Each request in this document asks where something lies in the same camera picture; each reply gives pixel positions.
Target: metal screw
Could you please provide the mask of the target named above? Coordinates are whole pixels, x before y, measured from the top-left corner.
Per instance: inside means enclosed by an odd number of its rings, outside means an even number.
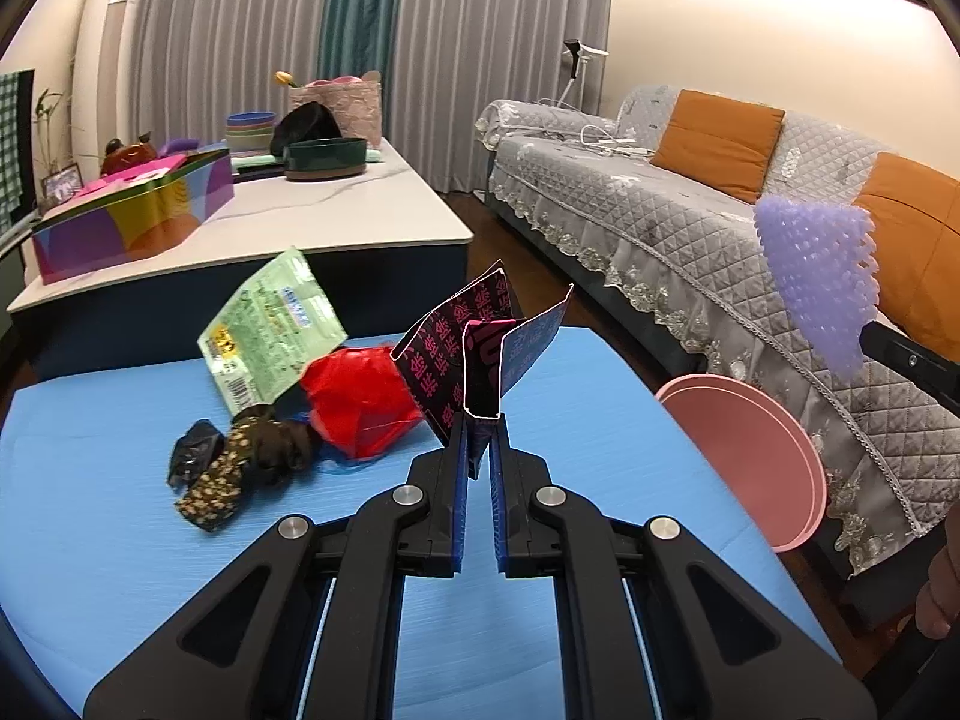
[[[300,538],[307,532],[308,527],[303,517],[287,517],[280,523],[277,530],[284,538]]]
[[[414,506],[424,499],[424,491],[416,485],[400,485],[394,490],[394,502],[400,506]]]
[[[680,536],[680,523],[670,517],[657,517],[650,523],[650,533],[663,541]]]
[[[560,488],[550,485],[550,487],[537,490],[536,499],[544,506],[560,506],[566,500],[566,493]]]

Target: pink plate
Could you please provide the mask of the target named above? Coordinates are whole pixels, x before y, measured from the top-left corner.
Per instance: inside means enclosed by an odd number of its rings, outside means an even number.
[[[812,536],[827,506],[827,480],[813,443],[783,406],[759,389],[711,374],[674,379],[656,399],[774,551],[794,549]]]

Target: purple mesh object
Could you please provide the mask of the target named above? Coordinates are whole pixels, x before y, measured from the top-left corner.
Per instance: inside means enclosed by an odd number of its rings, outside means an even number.
[[[790,319],[830,371],[850,380],[863,365],[860,332],[877,318],[880,298],[870,212],[765,197],[754,223]]]
[[[194,138],[174,138],[172,141],[167,141],[163,148],[157,151],[157,156],[168,157],[171,154],[179,154],[183,151],[196,151],[198,148],[200,148],[200,141]]]

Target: pink lace basket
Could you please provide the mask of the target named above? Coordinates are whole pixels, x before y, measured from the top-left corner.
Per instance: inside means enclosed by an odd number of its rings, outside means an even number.
[[[315,100],[330,109],[344,138],[366,138],[373,148],[383,140],[378,81],[325,83],[290,90],[291,110]]]

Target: green snack package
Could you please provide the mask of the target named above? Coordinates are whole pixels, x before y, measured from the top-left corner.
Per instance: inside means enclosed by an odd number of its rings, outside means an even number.
[[[235,415],[277,400],[346,339],[306,258],[290,248],[233,293],[197,343]]]

